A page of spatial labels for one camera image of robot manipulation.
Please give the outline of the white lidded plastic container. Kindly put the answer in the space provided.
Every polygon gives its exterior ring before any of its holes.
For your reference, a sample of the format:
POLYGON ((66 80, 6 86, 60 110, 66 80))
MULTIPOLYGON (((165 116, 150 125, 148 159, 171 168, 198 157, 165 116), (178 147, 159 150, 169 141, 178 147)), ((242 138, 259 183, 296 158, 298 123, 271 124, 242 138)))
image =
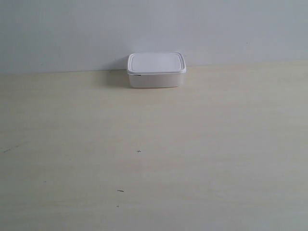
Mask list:
POLYGON ((133 88, 173 88, 183 83, 184 57, 179 52, 133 53, 128 57, 127 74, 133 88))

